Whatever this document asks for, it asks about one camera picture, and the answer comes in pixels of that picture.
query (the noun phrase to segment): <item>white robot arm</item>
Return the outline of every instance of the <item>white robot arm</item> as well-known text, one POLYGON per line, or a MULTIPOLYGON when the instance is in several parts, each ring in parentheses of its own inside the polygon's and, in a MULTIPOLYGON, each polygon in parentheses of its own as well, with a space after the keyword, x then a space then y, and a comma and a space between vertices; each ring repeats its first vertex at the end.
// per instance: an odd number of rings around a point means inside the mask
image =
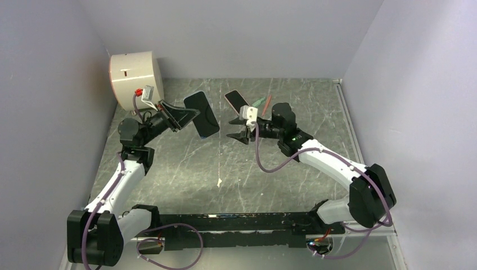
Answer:
MULTIPOLYGON (((356 163, 326 148, 297 127, 295 114, 288 103, 273 105, 271 120, 257 117, 257 108, 243 106, 239 118, 229 123, 245 125, 246 129, 228 134, 228 137, 244 144, 259 137, 278 139, 277 144, 283 154, 324 172, 348 191, 346 197, 340 200, 325 200, 315 206, 313 210, 324 223, 356 221, 366 228, 372 228, 376 223, 391 224, 380 221, 384 215, 389 215, 389 209, 396 203, 384 169, 377 164, 366 166, 356 163)), ((255 152, 258 165, 267 173, 279 170, 290 161, 267 170, 259 161, 258 142, 255 152)))

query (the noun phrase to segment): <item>red connector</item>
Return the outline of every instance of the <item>red connector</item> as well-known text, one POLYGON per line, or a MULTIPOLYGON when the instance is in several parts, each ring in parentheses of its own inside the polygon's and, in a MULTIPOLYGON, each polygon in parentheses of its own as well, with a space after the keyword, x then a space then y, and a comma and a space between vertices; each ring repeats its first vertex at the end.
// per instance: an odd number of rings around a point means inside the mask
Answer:
POLYGON ((136 89, 135 93, 136 93, 136 96, 140 97, 142 95, 142 89, 140 88, 136 89))

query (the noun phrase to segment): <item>black smartphone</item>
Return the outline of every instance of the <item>black smartphone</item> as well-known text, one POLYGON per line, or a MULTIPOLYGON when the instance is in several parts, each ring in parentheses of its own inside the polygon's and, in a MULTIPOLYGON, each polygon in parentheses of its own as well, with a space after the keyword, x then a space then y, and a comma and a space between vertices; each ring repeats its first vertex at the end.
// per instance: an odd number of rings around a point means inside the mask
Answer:
POLYGON ((215 118, 214 112, 210 107, 209 100, 204 91, 195 92, 184 98, 184 105, 187 109, 196 109, 200 111, 200 114, 192 121, 202 139, 219 132, 219 123, 217 123, 217 119, 215 118))

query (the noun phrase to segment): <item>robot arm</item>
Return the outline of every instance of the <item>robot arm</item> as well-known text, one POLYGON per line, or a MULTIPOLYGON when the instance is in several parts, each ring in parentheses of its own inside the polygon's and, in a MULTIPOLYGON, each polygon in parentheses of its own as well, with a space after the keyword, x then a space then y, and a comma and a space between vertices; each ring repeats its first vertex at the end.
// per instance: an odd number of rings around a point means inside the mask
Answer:
POLYGON ((317 168, 342 185, 349 192, 346 197, 322 201, 312 209, 324 223, 355 220, 366 228, 372 228, 385 215, 383 203, 376 190, 359 172, 367 175, 376 184, 389 209, 395 205, 394 192, 381 166, 356 163, 326 148, 297 127, 295 114, 288 103, 275 104, 272 107, 271 120, 257 117, 254 113, 256 110, 248 106, 241 108, 240 117, 229 123, 245 125, 246 129, 227 136, 244 144, 248 144, 249 140, 255 141, 257 132, 260 138, 278 139, 277 144, 283 154, 294 156, 296 161, 317 168))
POLYGON ((119 218, 129 194, 152 166, 154 149, 145 147, 167 129, 180 131, 199 110, 174 107, 164 101, 157 113, 140 123, 124 119, 118 127, 120 163, 100 194, 84 210, 74 210, 67 219, 67 254, 73 263, 114 266, 124 245, 141 231, 160 224, 157 206, 136 205, 119 218))

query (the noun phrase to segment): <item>green pen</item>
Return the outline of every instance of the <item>green pen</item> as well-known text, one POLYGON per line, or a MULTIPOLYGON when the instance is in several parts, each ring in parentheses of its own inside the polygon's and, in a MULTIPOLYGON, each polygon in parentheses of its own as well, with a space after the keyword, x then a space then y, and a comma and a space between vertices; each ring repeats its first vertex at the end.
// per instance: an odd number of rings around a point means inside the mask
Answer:
POLYGON ((262 97, 261 99, 255 101, 253 104, 252 104, 252 107, 258 107, 260 106, 267 98, 266 97, 262 97))

